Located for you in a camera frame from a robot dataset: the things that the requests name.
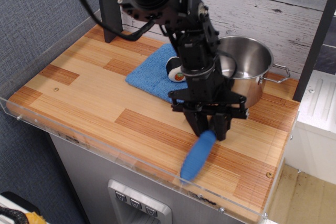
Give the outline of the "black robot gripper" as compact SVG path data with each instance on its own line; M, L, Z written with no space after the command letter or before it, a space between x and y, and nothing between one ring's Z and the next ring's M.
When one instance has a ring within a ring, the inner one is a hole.
M218 66L194 70L181 66L181 73L187 88L168 93L173 111L184 113L196 136L209 129L207 116L212 116L211 130L219 141L225 140L231 119L248 117L246 96L233 90L235 80Z

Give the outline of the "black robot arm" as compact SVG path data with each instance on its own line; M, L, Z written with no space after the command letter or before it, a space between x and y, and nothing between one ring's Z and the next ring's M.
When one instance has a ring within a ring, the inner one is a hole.
M124 12L149 26L159 25L180 59L187 88L169 92L172 109L182 112L196 135L212 130L224 140L233 118L245 119L246 98L231 90L222 74L219 33L202 0L120 0Z

